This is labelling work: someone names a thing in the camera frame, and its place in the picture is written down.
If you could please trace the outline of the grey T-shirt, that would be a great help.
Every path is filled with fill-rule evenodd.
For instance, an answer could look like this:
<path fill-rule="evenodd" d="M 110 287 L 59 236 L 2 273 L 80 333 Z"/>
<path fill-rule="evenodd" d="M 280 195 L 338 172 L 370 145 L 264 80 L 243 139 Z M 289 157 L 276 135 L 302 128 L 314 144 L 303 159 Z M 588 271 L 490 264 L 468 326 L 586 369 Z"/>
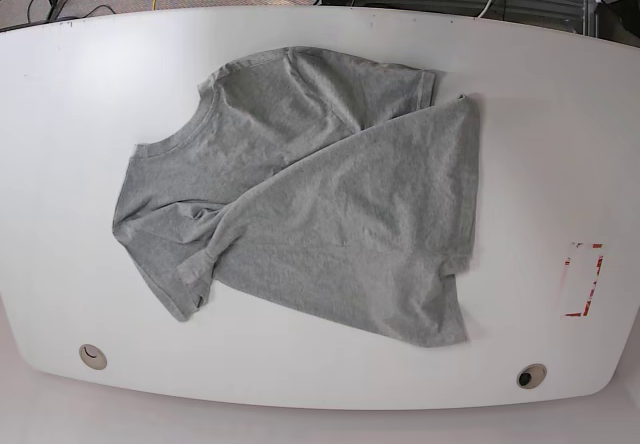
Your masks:
<path fill-rule="evenodd" d="M 480 115 L 437 74 L 310 47 L 223 65 L 192 118 L 129 160 L 112 230 L 189 320 L 221 282 L 424 348 L 462 343 Z"/>

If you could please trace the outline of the table grommet hole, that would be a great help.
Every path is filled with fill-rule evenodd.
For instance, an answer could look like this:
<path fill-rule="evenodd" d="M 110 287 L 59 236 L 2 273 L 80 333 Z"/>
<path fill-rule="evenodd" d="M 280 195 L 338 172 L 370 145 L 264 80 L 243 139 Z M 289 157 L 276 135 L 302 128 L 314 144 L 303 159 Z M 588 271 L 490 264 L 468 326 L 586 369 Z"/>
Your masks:
<path fill-rule="evenodd" d="M 531 390 L 538 387 L 547 376 L 545 365 L 536 363 L 524 368 L 516 378 L 516 384 L 521 389 Z"/>
<path fill-rule="evenodd" d="M 93 370 L 104 370 L 108 364 L 105 354 L 98 347 L 91 344 L 80 346 L 79 357 L 87 367 Z"/>

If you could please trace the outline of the red tape rectangle marker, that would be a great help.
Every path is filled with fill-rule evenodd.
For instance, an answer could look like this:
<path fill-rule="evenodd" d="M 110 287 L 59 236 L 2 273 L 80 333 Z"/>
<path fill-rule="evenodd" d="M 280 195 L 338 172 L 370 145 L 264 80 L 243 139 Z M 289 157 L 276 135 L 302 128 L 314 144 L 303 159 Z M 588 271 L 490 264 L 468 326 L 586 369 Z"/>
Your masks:
<path fill-rule="evenodd" d="M 602 269 L 604 245 L 572 243 L 564 262 L 560 287 L 562 318 L 586 317 Z"/>

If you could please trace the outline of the right table grommet hole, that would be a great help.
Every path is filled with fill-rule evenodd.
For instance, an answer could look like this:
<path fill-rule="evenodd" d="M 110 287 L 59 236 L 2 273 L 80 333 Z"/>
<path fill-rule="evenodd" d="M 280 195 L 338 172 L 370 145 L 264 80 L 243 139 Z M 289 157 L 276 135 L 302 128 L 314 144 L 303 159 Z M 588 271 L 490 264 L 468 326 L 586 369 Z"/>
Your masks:
<path fill-rule="evenodd" d="M 516 378 L 516 384 L 521 389 L 531 390 L 538 387 L 547 376 L 545 365 L 536 363 L 524 368 Z"/>

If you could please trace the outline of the left table grommet hole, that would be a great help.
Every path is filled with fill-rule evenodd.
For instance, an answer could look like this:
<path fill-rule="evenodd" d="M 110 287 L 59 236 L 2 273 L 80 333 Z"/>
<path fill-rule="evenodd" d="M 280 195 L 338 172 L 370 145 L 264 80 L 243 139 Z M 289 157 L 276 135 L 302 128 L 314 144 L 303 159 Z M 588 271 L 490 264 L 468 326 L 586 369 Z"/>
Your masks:
<path fill-rule="evenodd" d="M 98 347 L 91 344 L 80 346 L 79 357 L 87 367 L 93 370 L 104 370 L 108 364 L 105 354 Z"/>

